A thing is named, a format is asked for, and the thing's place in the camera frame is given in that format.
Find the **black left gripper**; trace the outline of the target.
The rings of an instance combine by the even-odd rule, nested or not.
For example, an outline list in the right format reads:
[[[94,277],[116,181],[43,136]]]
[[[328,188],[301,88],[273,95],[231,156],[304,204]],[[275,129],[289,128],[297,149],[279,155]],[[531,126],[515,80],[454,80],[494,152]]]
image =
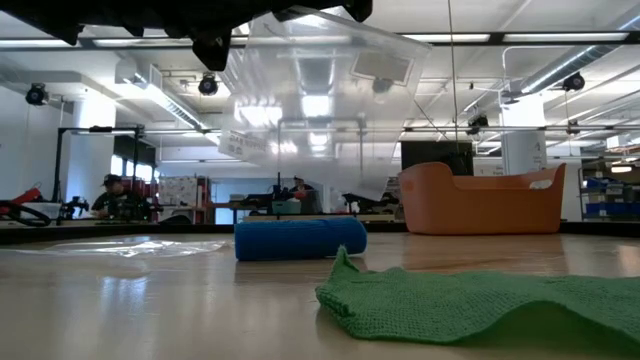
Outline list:
[[[147,29],[161,29],[173,39],[189,38],[204,66],[222,71],[233,28],[267,12],[336,6],[357,22],[373,12],[373,0],[87,0],[77,8],[77,21],[122,27],[135,37],[142,37]]]

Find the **clear plastic bag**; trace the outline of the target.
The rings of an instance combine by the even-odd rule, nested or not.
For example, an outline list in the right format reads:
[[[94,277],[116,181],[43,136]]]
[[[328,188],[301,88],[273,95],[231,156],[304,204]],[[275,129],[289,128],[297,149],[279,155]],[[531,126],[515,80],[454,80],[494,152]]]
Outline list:
[[[339,8],[257,17],[228,65],[218,150],[378,200],[431,50]]]
[[[38,250],[7,249],[6,252],[47,256],[159,258],[210,253],[218,250],[230,249],[232,245],[233,243],[228,241],[177,242],[167,240],[148,240],[137,242],[80,242],[59,244]]]

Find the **blue elastic bandage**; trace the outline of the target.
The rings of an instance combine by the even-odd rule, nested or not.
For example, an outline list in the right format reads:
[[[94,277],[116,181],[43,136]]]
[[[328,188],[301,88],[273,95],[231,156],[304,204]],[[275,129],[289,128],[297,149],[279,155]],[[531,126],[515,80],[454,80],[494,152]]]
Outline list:
[[[353,217],[247,222],[234,228],[238,261],[306,260],[333,257],[341,247],[361,254],[367,231]]]

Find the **green elastic bandage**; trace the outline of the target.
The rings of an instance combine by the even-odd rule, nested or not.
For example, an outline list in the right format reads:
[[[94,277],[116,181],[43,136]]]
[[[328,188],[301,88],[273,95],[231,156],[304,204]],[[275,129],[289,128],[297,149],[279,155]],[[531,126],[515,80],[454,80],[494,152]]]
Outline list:
[[[640,345],[640,277],[363,272],[340,248],[315,295],[339,327],[363,340],[453,345],[572,320]]]

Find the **person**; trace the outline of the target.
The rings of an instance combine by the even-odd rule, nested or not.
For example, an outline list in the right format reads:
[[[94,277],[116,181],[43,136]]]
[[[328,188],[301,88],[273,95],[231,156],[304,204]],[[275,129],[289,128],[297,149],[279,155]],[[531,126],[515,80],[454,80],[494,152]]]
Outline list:
[[[319,214],[322,212],[318,191],[313,186],[308,185],[304,179],[295,176],[294,187],[291,192],[294,198],[301,203],[301,214]]]
[[[120,220],[148,220],[150,204],[138,193],[124,187],[122,178],[107,174],[103,180],[105,191],[94,201],[91,214],[96,218]]]

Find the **black monitor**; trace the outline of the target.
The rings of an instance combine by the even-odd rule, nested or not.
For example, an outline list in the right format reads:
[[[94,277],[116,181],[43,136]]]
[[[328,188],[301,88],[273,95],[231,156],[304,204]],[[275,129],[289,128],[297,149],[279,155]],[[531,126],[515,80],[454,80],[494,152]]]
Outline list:
[[[469,142],[402,141],[401,168],[422,163],[441,162],[456,176],[473,176],[473,151]]]

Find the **orange plastic basket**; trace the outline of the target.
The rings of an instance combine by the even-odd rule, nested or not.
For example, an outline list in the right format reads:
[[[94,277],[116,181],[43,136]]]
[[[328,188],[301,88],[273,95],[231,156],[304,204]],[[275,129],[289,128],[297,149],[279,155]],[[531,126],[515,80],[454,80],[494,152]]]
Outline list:
[[[408,230],[425,235],[549,234],[559,230],[566,165],[505,176],[455,176],[441,162],[398,175]]]

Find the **shelf with blue bins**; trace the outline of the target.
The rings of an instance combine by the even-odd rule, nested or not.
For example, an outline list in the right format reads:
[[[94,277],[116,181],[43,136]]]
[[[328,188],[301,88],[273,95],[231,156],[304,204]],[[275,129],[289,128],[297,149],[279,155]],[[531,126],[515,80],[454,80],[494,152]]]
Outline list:
[[[640,164],[588,164],[578,176],[582,221],[640,222]]]

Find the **silver ventilation duct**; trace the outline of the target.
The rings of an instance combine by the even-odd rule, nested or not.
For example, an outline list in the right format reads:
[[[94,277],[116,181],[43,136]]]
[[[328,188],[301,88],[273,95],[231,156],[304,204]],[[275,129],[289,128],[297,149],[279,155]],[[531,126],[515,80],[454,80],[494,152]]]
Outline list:
[[[613,25],[615,30],[640,31],[640,3],[618,18]],[[619,45],[612,44],[574,46],[563,56],[523,80],[520,83],[520,92],[528,95],[543,91],[606,57],[618,48]]]

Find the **black aluminium table frame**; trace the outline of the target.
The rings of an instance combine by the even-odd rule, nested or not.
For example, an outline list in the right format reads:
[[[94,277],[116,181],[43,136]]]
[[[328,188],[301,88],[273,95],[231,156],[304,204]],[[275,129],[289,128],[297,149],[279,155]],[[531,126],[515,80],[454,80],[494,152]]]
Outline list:
[[[0,228],[0,245],[22,245],[81,238],[158,235],[232,234],[233,225],[91,225]],[[559,233],[640,238],[640,222],[562,222]]]

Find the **neighbouring rig black frame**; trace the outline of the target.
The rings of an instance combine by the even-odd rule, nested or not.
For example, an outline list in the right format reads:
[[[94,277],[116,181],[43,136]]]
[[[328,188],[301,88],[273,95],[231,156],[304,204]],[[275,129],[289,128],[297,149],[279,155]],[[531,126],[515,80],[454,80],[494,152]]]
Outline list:
[[[91,126],[88,128],[81,127],[59,127],[57,129],[57,143],[56,143],[56,158],[55,158],[55,168],[54,168],[54,183],[53,183],[53,191],[51,196],[51,202],[53,203],[62,203],[60,197],[60,169],[61,169],[61,161],[62,161],[62,145],[63,145],[63,137],[66,132],[74,132],[78,135],[80,132],[85,132],[89,135],[91,134],[99,134],[99,135],[132,135],[134,139],[134,155],[133,155],[133,174],[131,180],[131,186],[133,190],[137,189],[137,172],[136,166],[139,159],[139,149],[138,143],[142,135],[145,132],[144,125],[136,125],[130,127],[112,127],[112,126]]]

